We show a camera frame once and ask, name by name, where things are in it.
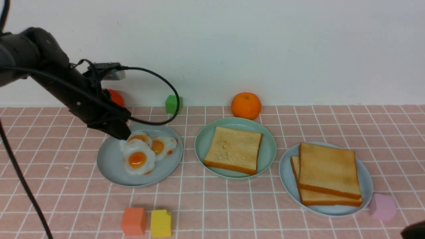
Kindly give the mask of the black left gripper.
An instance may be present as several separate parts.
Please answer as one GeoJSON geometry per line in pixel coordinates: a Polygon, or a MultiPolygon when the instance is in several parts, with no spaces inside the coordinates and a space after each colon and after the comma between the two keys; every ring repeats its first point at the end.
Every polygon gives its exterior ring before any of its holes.
{"type": "MultiPolygon", "coordinates": [[[[67,71],[65,80],[89,95],[96,96],[96,91],[90,86],[89,80],[81,73],[67,71]]],[[[67,88],[65,97],[65,105],[70,109],[70,112],[80,118],[89,128],[102,131],[118,140],[128,140],[131,129],[126,124],[126,120],[119,118],[116,114],[73,89],[67,88]]]]}

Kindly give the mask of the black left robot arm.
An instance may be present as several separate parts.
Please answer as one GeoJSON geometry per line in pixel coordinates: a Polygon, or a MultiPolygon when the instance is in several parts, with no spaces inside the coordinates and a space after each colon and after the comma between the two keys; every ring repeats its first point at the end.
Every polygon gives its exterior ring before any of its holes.
{"type": "Polygon", "coordinates": [[[102,89],[100,76],[80,73],[53,36],[41,28],[1,34],[1,86],[31,77],[65,105],[87,127],[126,140],[129,110],[115,104],[102,89]]]}

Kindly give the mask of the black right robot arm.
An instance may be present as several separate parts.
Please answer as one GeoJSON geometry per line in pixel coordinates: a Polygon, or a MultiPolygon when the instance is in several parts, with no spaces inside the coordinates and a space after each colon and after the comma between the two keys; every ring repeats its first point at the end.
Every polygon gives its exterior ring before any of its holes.
{"type": "Polygon", "coordinates": [[[400,234],[403,239],[425,239],[425,221],[407,226],[400,234]]]}

